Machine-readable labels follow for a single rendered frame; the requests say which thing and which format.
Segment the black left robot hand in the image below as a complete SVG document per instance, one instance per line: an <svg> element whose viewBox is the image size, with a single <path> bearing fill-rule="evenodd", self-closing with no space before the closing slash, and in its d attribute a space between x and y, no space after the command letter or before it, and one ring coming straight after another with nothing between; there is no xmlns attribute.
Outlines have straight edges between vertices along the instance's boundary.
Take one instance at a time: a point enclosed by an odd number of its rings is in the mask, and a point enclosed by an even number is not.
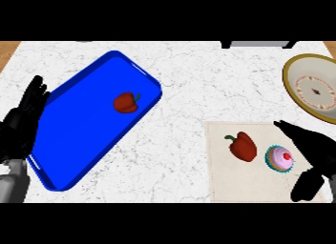
<svg viewBox="0 0 336 244"><path fill-rule="evenodd" d="M48 97L43 78L36 75L18 106L9 110L0 121L0 164L11 159L24 159L33 151Z"/></svg>

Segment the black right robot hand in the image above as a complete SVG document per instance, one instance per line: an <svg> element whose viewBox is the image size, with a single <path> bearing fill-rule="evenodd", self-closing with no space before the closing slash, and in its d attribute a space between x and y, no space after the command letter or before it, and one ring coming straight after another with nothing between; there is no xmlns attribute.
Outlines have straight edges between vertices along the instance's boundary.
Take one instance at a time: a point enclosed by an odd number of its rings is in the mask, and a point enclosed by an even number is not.
<svg viewBox="0 0 336 244"><path fill-rule="evenodd" d="M317 196L327 177L328 182L336 174L336 141L320 132L312 132L284 120L275 121L284 135L290 138L294 147L300 151L312 168L305 171L294 183L290 200L311 201Z"/></svg>

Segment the pink frosted cupcake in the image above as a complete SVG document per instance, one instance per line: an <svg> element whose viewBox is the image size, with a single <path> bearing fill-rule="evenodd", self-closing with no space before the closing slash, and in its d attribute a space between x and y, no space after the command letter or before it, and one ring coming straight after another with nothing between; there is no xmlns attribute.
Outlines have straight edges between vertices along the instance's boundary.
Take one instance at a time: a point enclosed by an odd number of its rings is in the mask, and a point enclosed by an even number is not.
<svg viewBox="0 0 336 244"><path fill-rule="evenodd" d="M265 164L278 173L289 173L293 168L290 151L280 145L272 145L265 152Z"/></svg>

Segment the beige placemat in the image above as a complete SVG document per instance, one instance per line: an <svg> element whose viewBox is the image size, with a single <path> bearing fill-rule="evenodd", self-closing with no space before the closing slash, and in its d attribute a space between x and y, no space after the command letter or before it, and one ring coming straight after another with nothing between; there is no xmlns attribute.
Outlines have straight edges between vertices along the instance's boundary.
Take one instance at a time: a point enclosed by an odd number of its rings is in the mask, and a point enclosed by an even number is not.
<svg viewBox="0 0 336 244"><path fill-rule="evenodd" d="M252 162L240 160L229 151L231 140L244 132L258 146ZM280 129L269 123L207 122L207 163L210 200L213 202L278 202L292 203L290 191L297 177L311 165ZM265 164L265 152L272 145L292 153L293 168L289 173L275 172Z"/></svg>

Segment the white gold-rimmed bowl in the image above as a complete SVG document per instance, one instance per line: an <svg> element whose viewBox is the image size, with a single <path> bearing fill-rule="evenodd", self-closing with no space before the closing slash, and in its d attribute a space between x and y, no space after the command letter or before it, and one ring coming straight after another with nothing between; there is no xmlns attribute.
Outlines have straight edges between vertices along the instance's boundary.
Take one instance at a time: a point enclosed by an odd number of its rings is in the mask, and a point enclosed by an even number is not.
<svg viewBox="0 0 336 244"><path fill-rule="evenodd" d="M283 67L290 98L317 119L336 125L336 60L324 55L296 55Z"/></svg>

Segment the large red bell pepper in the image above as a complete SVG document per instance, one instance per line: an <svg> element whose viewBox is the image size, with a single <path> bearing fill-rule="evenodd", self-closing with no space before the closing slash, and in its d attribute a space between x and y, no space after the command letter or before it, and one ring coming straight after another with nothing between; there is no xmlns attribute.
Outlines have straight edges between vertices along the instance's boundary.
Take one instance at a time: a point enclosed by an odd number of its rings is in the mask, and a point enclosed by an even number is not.
<svg viewBox="0 0 336 244"><path fill-rule="evenodd" d="M229 151L243 161L252 162L258 156L258 146L247 133L240 132L237 136L227 135L225 139L231 141Z"/></svg>

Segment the blue rectangular tray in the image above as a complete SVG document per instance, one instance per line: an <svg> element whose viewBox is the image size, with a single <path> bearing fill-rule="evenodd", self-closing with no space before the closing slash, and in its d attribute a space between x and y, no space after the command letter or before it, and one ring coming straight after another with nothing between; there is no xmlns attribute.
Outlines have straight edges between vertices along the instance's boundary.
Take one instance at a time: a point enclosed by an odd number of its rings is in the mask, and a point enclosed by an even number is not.
<svg viewBox="0 0 336 244"><path fill-rule="evenodd" d="M139 95L138 110L114 98ZM108 51L51 92L28 162L48 190L67 191L156 106L161 84L120 51Z"/></svg>

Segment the grey and black appliance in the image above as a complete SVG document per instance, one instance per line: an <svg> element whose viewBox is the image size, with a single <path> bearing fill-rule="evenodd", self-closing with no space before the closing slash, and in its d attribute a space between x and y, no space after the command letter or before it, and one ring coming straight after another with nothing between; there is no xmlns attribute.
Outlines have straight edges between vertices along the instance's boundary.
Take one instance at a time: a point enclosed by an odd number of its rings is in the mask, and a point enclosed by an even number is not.
<svg viewBox="0 0 336 244"><path fill-rule="evenodd" d="M278 47L292 49L297 41L221 41L222 49L231 47Z"/></svg>

